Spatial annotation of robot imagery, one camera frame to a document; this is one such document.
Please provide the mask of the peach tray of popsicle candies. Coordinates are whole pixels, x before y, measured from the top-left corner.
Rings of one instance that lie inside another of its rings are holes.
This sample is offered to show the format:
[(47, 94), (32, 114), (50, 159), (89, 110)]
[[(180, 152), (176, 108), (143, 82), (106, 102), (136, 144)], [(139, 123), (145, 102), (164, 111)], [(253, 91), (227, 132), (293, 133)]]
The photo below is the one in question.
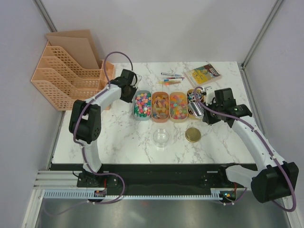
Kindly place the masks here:
[(166, 92), (152, 94), (151, 118), (156, 123), (164, 123), (169, 119), (169, 95)]

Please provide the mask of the peach desk organizer rack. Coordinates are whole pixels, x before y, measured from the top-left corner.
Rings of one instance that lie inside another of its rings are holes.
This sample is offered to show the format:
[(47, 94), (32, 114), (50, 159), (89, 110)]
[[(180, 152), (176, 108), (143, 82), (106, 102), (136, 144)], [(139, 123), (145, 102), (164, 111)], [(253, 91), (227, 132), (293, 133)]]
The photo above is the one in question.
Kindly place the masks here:
[(46, 38), (31, 82), (56, 110), (71, 110), (75, 100), (92, 97), (115, 78), (114, 65), (99, 57), (90, 30), (50, 32)]

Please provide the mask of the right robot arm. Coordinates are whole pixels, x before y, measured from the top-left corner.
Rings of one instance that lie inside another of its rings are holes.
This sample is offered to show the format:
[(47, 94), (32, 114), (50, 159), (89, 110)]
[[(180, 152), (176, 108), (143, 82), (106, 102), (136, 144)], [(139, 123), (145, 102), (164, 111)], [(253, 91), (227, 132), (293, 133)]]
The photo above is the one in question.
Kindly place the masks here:
[(294, 162), (287, 162), (279, 155), (258, 128), (251, 111), (245, 104), (237, 104), (231, 88), (204, 91), (205, 102), (203, 122), (212, 125), (223, 121), (240, 137), (251, 156), (257, 170), (230, 164), (218, 174), (218, 183), (228, 187), (238, 183), (251, 189), (260, 203), (275, 201), (291, 196), (296, 207), (295, 187), (299, 169)]

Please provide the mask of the silver metal scoop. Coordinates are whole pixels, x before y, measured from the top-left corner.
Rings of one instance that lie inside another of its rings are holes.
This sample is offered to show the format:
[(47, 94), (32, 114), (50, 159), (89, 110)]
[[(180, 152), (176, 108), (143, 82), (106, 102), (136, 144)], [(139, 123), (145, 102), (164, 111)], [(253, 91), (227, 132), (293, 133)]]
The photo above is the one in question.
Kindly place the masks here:
[(188, 108), (192, 112), (192, 115), (197, 119), (202, 119), (204, 117), (205, 111), (200, 103), (190, 102), (188, 103)]

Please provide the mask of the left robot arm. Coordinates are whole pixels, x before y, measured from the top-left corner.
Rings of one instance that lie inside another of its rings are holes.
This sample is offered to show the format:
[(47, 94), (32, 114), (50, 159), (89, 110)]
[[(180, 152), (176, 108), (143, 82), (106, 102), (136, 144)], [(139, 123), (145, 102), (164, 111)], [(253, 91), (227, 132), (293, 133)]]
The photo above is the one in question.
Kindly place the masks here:
[(76, 100), (73, 104), (69, 131), (73, 135), (73, 141), (80, 146), (83, 168), (90, 172), (87, 180), (94, 187), (99, 187), (104, 182), (104, 175), (99, 172), (102, 162), (97, 146), (102, 131), (101, 113), (116, 100), (131, 103), (141, 79), (142, 76), (123, 69), (119, 77), (110, 80), (96, 95), (85, 101)]

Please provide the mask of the clear glass jar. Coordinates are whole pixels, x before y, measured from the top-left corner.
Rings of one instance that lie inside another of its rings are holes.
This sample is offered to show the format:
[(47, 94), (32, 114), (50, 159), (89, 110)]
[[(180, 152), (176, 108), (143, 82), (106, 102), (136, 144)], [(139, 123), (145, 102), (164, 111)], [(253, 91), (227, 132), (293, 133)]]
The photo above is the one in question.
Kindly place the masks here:
[(163, 148), (167, 145), (167, 143), (169, 141), (169, 133), (165, 129), (157, 129), (153, 133), (152, 139), (153, 139), (154, 144), (157, 147)]

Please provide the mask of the tan tray of lollipops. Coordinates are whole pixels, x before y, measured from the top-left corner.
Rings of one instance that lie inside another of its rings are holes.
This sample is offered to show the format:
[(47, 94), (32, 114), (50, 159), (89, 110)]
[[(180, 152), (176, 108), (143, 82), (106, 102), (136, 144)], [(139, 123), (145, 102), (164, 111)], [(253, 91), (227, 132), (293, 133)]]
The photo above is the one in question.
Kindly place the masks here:
[[(204, 103), (205, 95), (206, 95), (206, 92), (205, 92), (204, 88), (203, 88), (203, 89), (197, 89), (197, 90), (196, 90), (196, 96), (197, 96), (197, 98), (200, 100), (200, 102)], [(196, 99), (196, 97), (195, 97), (195, 95), (194, 95), (194, 89), (190, 89), (190, 90), (187, 91), (187, 105), (188, 105), (188, 103), (190, 103), (190, 102), (196, 102), (196, 103), (198, 103), (198, 102), (197, 102), (197, 99)], [(189, 117), (190, 117), (190, 118), (193, 118), (193, 119), (195, 118), (195, 117), (192, 115), (192, 112), (190, 111), (189, 108), (188, 108), (188, 114), (189, 114)]]

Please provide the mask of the blue tray of solid candies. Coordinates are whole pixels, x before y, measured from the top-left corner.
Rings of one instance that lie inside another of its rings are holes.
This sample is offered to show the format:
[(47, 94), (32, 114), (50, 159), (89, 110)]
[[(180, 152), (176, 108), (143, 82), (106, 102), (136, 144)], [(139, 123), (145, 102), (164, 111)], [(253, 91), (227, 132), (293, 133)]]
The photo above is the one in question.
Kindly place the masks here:
[(139, 90), (133, 98), (133, 116), (135, 120), (147, 121), (152, 112), (152, 94), (147, 90)]

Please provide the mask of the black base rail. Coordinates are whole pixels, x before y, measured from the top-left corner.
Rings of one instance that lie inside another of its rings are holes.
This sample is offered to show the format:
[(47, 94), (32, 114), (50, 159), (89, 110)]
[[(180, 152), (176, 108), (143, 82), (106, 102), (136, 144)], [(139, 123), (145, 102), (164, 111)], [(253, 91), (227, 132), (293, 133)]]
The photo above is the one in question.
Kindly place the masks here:
[(81, 164), (53, 164), (51, 171), (79, 171), (78, 187), (106, 188), (111, 193), (210, 193), (211, 189), (232, 189), (225, 179), (224, 164), (103, 164), (95, 176)]

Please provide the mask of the beige tray of star gummies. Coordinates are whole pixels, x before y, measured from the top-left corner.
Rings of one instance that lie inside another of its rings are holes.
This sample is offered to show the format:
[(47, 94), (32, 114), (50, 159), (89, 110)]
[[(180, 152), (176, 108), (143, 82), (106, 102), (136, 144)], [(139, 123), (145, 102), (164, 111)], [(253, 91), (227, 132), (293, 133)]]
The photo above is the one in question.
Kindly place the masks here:
[(183, 92), (172, 92), (169, 96), (169, 118), (175, 123), (182, 123), (188, 118), (187, 96)]

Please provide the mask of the orange pen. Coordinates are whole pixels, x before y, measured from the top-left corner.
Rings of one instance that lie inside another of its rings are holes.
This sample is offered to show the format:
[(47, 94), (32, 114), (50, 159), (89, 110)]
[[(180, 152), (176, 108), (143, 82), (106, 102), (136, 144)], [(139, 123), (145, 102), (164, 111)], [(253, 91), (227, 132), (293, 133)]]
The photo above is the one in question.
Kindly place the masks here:
[(159, 81), (157, 84), (161, 85), (174, 85), (174, 84), (180, 84), (181, 81), (173, 80), (173, 81)]

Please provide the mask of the gold jar lid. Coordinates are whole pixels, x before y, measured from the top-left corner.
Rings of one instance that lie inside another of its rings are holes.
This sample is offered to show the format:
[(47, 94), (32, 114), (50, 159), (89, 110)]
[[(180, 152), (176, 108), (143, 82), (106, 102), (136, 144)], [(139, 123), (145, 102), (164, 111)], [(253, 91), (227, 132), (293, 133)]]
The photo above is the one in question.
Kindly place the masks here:
[(201, 139), (201, 133), (199, 129), (191, 127), (186, 130), (185, 137), (189, 142), (196, 143)]

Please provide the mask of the pink patterned pen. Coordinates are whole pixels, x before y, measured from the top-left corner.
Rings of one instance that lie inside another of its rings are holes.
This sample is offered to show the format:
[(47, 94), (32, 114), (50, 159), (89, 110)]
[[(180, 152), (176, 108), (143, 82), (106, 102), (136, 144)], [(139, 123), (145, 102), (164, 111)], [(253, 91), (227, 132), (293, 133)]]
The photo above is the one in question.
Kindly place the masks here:
[(164, 78), (164, 81), (182, 81), (184, 80), (184, 77), (166, 77)]

